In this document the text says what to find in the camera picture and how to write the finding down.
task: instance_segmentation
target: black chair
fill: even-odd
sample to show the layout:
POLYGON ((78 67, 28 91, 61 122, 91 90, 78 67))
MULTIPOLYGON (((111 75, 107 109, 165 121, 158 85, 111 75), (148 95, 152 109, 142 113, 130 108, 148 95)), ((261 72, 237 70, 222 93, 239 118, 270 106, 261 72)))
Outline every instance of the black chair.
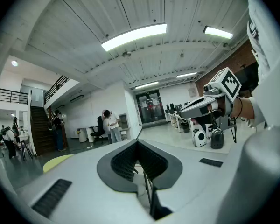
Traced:
POLYGON ((103 138, 102 135, 105 133, 104 129, 103 129, 103 120, 102 120, 102 117, 101 116, 98 116, 98 126, 96 127, 91 127, 92 130, 93 130, 93 133, 91 133, 90 135, 92 137, 94 137, 94 143, 98 142, 98 141, 101 141, 103 142, 103 140, 107 140, 108 138, 103 138))

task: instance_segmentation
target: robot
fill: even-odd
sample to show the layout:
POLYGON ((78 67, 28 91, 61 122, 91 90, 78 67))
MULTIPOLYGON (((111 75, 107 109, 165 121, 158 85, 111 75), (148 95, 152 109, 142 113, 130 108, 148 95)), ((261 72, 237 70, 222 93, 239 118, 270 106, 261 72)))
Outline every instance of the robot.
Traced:
POLYGON ((179 111, 182 118, 194 118, 199 124, 191 123, 193 143, 197 147, 206 145, 210 138, 212 148, 222 148, 224 133, 222 129, 233 127, 228 116, 232 112, 233 102, 241 88, 241 83, 227 67, 220 70, 205 86, 203 96, 185 105, 179 111), (218 108, 218 99, 224 99, 224 111, 218 108), (227 125, 221 126, 221 118, 227 125))

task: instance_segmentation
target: handrail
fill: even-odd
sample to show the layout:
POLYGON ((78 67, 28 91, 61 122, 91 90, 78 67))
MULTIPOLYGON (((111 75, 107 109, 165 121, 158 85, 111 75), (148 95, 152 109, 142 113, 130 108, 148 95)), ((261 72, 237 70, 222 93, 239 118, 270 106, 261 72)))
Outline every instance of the handrail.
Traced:
POLYGON ((70 78, 65 76, 60 76, 59 79, 52 85, 51 89, 45 94, 44 105, 50 100, 50 98, 60 89, 65 83, 68 82, 70 78))
POLYGON ((10 91, 10 90, 0 88, 0 101, 27 105, 28 95, 29 95, 28 93, 10 91))

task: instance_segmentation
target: doorway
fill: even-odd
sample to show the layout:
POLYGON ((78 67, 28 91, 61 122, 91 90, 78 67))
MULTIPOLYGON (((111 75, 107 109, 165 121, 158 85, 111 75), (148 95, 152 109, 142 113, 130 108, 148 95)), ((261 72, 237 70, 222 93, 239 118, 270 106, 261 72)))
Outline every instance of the doorway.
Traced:
POLYGON ((136 95, 143 124, 165 120, 165 113, 159 91, 136 95))

